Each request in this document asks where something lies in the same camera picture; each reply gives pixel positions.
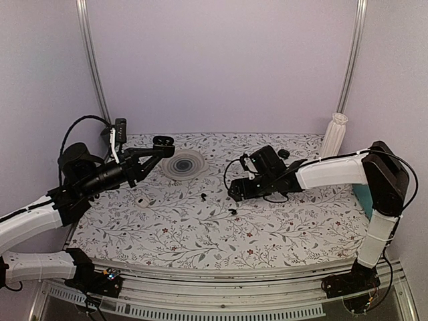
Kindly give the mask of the black earbud charging case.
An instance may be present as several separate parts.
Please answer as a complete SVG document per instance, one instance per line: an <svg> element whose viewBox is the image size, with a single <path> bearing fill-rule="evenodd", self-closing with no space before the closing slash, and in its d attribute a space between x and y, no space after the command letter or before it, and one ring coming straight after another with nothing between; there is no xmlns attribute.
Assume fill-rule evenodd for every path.
<svg viewBox="0 0 428 321"><path fill-rule="evenodd" d="M154 136L152 139L153 148L161 150L163 158L171 158L175 153L175 140L170 136Z"/></svg>

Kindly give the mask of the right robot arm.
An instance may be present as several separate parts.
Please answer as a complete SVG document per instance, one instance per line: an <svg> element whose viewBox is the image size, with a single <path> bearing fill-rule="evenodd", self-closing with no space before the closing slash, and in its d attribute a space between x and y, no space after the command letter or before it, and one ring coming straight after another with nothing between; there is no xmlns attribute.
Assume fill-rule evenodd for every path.
<svg viewBox="0 0 428 321"><path fill-rule="evenodd" d="M248 176L227 184L227 194L240 202L275 193L287 197L290 193L321 187L366 190L372 205L370 223L353 272L345 281L350 291L361 291L370 283L371 272L393 240L403 211L414 199L407 195L410 181L417 180L413 168L383 141L376 141L364 150L316 160L295 160L287 165L285 160L289 155L288 151L275 151L270 145L243 154L238 162Z"/></svg>

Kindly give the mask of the white case near left arm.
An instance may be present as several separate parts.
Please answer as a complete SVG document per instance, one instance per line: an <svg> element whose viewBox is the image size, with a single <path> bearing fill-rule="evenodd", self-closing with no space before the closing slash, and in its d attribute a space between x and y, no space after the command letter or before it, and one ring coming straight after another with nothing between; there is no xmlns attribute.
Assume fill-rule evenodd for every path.
<svg viewBox="0 0 428 321"><path fill-rule="evenodd" d="M150 205L150 200L145 197L140 197L136 200L136 206L141 209L147 208Z"/></svg>

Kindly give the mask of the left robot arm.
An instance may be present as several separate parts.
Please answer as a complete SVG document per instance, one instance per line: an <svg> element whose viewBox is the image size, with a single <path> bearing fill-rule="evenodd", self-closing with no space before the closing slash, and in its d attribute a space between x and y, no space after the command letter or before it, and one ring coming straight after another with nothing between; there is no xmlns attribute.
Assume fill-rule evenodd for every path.
<svg viewBox="0 0 428 321"><path fill-rule="evenodd" d="M1 217L1 286L22 280L63 278L79 290L94 290L104 274L78 248L57 253L11 252L15 245L44 231L77 223L96 196L144 180L164 158L174 155L173 138L156 136L152 148L127 148L108 163L90 154L83 142L70 145L58 159L65 181L36 202Z"/></svg>

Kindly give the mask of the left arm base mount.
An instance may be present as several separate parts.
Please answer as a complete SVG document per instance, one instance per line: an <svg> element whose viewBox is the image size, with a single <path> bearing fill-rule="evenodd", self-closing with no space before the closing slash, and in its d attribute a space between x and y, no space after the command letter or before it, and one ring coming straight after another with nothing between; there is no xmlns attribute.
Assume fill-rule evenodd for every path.
<svg viewBox="0 0 428 321"><path fill-rule="evenodd" d="M123 285L123 277L118 270L107 269L103 272L90 270L77 271L65 285L83 294L98 294L109 298L118 298Z"/></svg>

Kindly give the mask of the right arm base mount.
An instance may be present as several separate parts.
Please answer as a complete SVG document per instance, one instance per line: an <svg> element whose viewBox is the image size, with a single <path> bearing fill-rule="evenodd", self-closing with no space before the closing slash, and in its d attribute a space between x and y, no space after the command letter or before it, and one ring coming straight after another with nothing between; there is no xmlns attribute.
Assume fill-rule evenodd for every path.
<svg viewBox="0 0 428 321"><path fill-rule="evenodd" d="M321 282L327 298L342 298L344 307L353 314L364 314L373 303L381 281L374 269L351 270L330 275Z"/></svg>

